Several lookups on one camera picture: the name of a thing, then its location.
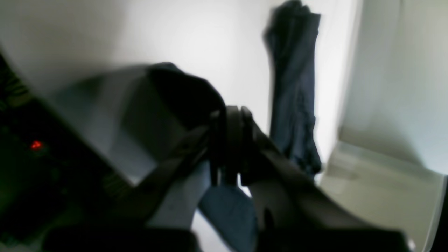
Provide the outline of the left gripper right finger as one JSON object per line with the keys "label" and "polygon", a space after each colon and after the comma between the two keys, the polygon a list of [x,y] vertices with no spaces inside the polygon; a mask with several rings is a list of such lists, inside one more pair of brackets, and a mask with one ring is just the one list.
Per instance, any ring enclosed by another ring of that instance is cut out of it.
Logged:
{"label": "left gripper right finger", "polygon": [[410,252],[401,231],[380,228],[325,195],[262,133],[246,108],[225,110],[225,180],[248,186],[259,222],[256,252]]}

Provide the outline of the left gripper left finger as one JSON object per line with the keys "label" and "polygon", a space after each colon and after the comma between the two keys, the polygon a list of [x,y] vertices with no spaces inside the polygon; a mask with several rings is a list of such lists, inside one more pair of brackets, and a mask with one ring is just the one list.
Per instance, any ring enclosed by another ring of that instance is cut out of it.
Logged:
{"label": "left gripper left finger", "polygon": [[216,147],[221,142],[223,111],[189,131],[136,187],[118,174],[75,174],[69,196],[83,215],[73,224],[51,229],[45,252],[199,251],[189,230],[196,207],[221,181]]}

